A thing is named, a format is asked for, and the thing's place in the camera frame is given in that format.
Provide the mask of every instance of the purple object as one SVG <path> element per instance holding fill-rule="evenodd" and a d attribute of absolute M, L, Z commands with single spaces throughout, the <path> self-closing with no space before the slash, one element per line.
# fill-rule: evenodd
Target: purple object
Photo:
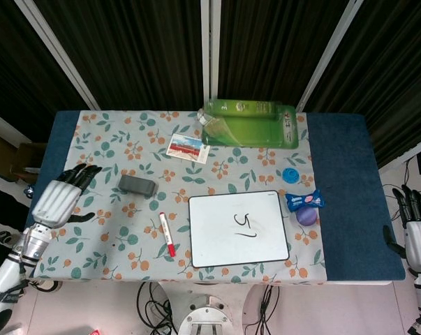
<path fill-rule="evenodd" d="M 301 225 L 313 225 L 317 220 L 317 212 L 312 207 L 302 207 L 297 210 L 296 217 Z"/>

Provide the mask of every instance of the blue lid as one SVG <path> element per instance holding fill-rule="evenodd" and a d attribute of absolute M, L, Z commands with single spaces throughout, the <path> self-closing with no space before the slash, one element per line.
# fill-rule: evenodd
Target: blue lid
<path fill-rule="evenodd" d="M 299 172 L 296 169 L 292 169 L 291 167 L 287 167 L 285 170 L 283 170 L 283 173 L 281 174 L 281 177 L 284 181 L 286 181 L 288 184 L 294 184 L 299 181 Z"/>

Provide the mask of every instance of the blue cloth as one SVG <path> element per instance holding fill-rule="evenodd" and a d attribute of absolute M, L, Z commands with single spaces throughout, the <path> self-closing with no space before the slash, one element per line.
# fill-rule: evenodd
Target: blue cloth
<path fill-rule="evenodd" d="M 55 117 L 31 210 L 63 171 L 78 115 L 65 111 Z M 326 201 L 319 213 L 328 280 L 404 279 L 401 260 L 383 238 L 383 226 L 392 224 L 364 118 L 311 113 L 307 122 L 314 178 Z"/>

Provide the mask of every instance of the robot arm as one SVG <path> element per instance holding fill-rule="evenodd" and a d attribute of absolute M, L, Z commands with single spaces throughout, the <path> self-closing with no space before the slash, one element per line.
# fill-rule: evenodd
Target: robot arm
<path fill-rule="evenodd" d="M 94 213 L 85 216 L 71 214 L 81 193 L 100 171 L 101 167 L 96 165 L 77 165 L 52 180 L 44 190 L 32 211 L 35 223 L 24 231 L 0 267 L 0 331 L 11 317 L 20 290 L 27 286 L 27 276 L 47 248 L 52 229 L 69 221 L 88 221 L 94 216 Z"/>
<path fill-rule="evenodd" d="M 405 248 L 392 240 L 389 227 L 384 227 L 384 238 L 387 245 L 402 258 L 407 259 L 411 273 L 416 275 L 415 291 L 418 300 L 420 317 L 409 329 L 409 334 L 418 334 L 421 326 L 421 195 L 419 192 L 409 189 L 403 185 L 401 193 L 393 188 L 393 194 L 399 205 L 399 213 L 404 228 Z"/>

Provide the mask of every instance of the metal frame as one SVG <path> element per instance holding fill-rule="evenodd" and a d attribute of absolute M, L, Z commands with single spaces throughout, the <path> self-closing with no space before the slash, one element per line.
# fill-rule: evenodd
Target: metal frame
<path fill-rule="evenodd" d="M 96 99 L 88 89 L 86 83 L 81 78 L 77 69 L 73 65 L 68 54 L 61 46 L 58 38 L 55 36 L 53 30 L 41 14 L 36 6 L 34 0 L 15 0 L 16 5 L 21 10 L 22 14 L 29 21 L 30 25 L 35 29 L 35 32 L 40 36 L 46 48 L 50 51 L 55 61 L 63 70 L 64 74 L 71 81 L 79 95 L 88 105 L 91 110 L 99 110 L 100 107 Z"/>
<path fill-rule="evenodd" d="M 405 161 L 408 159 L 414 157 L 415 155 L 419 154 L 421 152 L 421 142 L 415 145 L 412 149 L 406 151 L 404 154 L 400 155 L 400 157 L 395 158 L 390 163 L 387 163 L 384 165 L 381 169 L 379 169 L 379 173 L 383 174 L 386 173 L 389 170 L 397 169 L 399 166 L 401 166 Z"/>
<path fill-rule="evenodd" d="M 210 1 L 201 0 L 202 94 L 210 98 Z"/>
<path fill-rule="evenodd" d="M 322 77 L 322 74 L 325 72 L 325 69 L 328 66 L 328 63 L 331 61 L 333 54 L 336 52 L 337 47 L 339 46 L 342 38 L 344 37 L 346 31 L 348 30 L 351 22 L 356 16 L 357 11 L 359 10 L 362 2 L 364 0 L 350 0 L 345 7 L 344 13 L 342 14 L 339 22 L 337 23 L 336 29 L 333 31 L 328 44 L 323 51 L 322 56 L 316 66 L 316 69 L 311 76 L 311 79 L 306 86 L 306 89 L 300 98 L 299 103 L 297 104 L 296 112 L 303 112 L 306 103 L 308 102 L 309 97 L 316 88 L 319 80 Z"/>
<path fill-rule="evenodd" d="M 221 0 L 211 0 L 210 6 L 211 26 L 210 26 L 210 41 L 211 41 L 211 70 L 210 76 L 210 92 L 213 99 L 218 98 L 218 76 L 219 76 L 219 39 L 221 34 Z"/>
<path fill-rule="evenodd" d="M 13 128 L 13 126 L 11 126 L 7 121 L 3 120 L 1 117 L 0 117 L 0 137 L 17 148 L 19 147 L 20 143 L 31 142 L 29 138 L 21 134 L 21 132 Z"/>

